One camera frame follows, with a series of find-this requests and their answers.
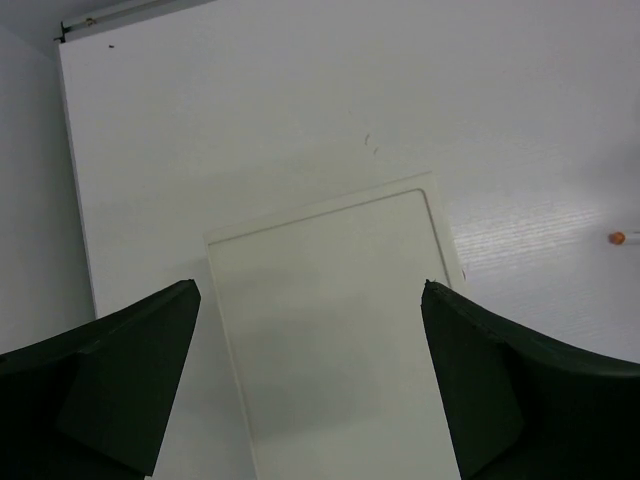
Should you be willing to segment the white drawer cabinet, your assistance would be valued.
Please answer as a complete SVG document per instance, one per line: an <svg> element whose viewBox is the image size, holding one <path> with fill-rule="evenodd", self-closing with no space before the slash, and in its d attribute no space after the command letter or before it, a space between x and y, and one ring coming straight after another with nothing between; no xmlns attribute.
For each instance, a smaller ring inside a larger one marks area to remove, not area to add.
<svg viewBox="0 0 640 480"><path fill-rule="evenodd" d="M207 235L260 479L456 479L421 315L465 281L430 173Z"/></svg>

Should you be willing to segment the orange capped white pen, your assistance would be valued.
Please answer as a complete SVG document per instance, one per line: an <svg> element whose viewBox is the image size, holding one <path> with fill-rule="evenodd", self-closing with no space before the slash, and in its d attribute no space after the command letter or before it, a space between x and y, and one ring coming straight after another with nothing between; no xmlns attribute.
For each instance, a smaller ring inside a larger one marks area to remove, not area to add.
<svg viewBox="0 0 640 480"><path fill-rule="evenodd" d="M625 230L616 231L608 235L608 241L612 245L639 245L640 244L640 231L639 230Z"/></svg>

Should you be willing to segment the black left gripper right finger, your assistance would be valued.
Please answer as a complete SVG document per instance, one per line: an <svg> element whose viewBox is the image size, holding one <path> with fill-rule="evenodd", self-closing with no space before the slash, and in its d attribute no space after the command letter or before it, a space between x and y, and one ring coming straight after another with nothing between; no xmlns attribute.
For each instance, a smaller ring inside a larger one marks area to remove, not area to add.
<svg viewBox="0 0 640 480"><path fill-rule="evenodd" d="M464 479L636 479L639 366L428 281L421 311Z"/></svg>

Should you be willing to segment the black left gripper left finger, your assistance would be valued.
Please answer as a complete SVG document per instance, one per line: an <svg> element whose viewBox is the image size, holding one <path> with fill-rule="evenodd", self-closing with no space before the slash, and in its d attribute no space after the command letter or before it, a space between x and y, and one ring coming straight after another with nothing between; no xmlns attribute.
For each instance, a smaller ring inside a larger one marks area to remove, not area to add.
<svg viewBox="0 0 640 480"><path fill-rule="evenodd" d="M154 473L201 303L178 281L1 356L4 479Z"/></svg>

